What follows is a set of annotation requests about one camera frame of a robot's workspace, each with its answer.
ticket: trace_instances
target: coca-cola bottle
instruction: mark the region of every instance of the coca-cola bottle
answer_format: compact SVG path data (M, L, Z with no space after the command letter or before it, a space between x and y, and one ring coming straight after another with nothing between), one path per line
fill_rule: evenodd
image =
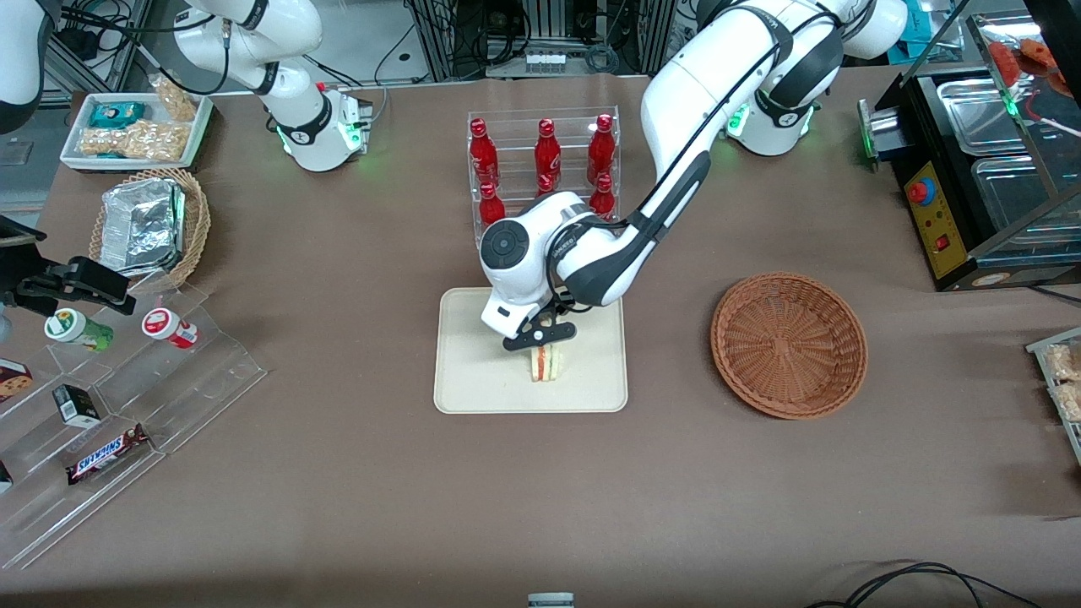
M546 195L556 189L556 182L552 181L551 175L547 173L540 173L537 175L537 196Z
M537 175L550 175L552 188L559 185L560 149L556 141L556 123L550 118L542 118L537 125L540 136L533 148L533 159L536 160Z
M495 155L495 143L488 135L488 124L484 119L475 118L469 122L469 158L472 160L473 172L480 182L492 182L499 185L499 160Z
M597 176L612 171L612 160L615 158L615 137L612 135L612 116L602 114L597 117L597 131L589 140L589 164L586 168L586 179L597 185Z
M507 216L507 210L503 207L503 201L495 194L495 184L483 182L480 185L480 222L488 226Z
M589 207L593 213L602 220L612 220L612 210L615 209L615 195L612 194L612 175L601 173L597 176L597 190L589 197Z

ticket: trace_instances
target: clear acrylic bottle rack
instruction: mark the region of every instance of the clear acrylic bottle rack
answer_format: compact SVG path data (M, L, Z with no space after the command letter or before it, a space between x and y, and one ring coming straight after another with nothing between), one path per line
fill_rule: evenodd
M25 568L266 375L244 347L206 314L206 295L164 274L129 290L135 312L104 308L91 318L112 328L108 348L53 344L32 356L34 384L0 404L0 461L14 485L0 493L0 564ZM147 338L144 315L164 306L199 329L188 349ZM102 422L67 426L52 392L61 384L90 393ZM142 424L150 440L74 486L65 467Z
M557 109L524 109L504 111L471 111L465 124L466 134L466 171L469 173L469 202L472 206L473 237L480 247L480 237L484 233L480 220L480 182L472 170L469 157L469 122L475 118L483 118L488 124L488 134L495 144L499 160L499 187L497 193L507 209L507 216L513 217L522 209L533 202L537 194L536 166L533 160L533 148L536 146L537 123L542 118L550 118L556 122L556 138L561 147L562 170L557 190L572 191L583 200L588 201L593 194L593 185L586 180L586 168L589 163L589 141L597 131L597 117L610 114L613 118L612 136L615 137L615 159L612 161L612 194L615 195L615 208L612 221L619 215L619 107L597 106Z

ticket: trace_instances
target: glass display case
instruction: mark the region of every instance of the glass display case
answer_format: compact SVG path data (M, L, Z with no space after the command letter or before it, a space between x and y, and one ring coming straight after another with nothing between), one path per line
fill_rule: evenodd
M1081 280L1078 15L1029 3L959 2L873 109L860 102L942 291Z

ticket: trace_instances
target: red food item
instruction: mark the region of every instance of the red food item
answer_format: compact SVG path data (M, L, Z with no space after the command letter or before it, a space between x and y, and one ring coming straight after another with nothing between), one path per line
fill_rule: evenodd
M597 131L589 141L589 166L586 179L590 184L597 184L597 176L608 173L615 159L615 137L612 135L612 117L602 114L597 117Z
M551 175L547 173L537 175L537 196L546 195L555 189L556 183L552 181Z
M537 125L540 136L533 148L533 159L536 161L537 176L550 175L552 189L559 184L560 147L556 141L556 123L550 118L542 118Z
M995 65L998 66L999 74L1002 75L1002 81L1006 87L1013 87L1020 79L1020 66L1017 65L1017 57L1014 56L1013 50L1001 42L991 42L987 45L987 51L995 60Z
M480 221L488 226L507 216L507 209L495 194L495 184L484 182L480 185Z
M601 173L597 176L597 191L589 197L589 207L601 219L612 219L612 210L615 209L615 195L612 194L612 176L608 173Z
M1020 54L1032 60L1033 62L1037 62L1043 67L1058 67L1058 64L1055 63L1055 57L1051 54L1051 49L1039 40L1022 38Z
M481 182L492 182L499 185L499 160L495 154L495 143L488 134L484 119L475 118L469 122L469 158L472 160L473 172Z

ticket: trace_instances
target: empty wicker basket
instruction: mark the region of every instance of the empty wicker basket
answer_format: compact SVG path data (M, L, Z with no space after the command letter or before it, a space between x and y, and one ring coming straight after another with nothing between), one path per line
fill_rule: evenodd
M867 339L852 308L800 275L771 273L737 282L713 313L710 342L732 391L777 418L837 411L867 374Z

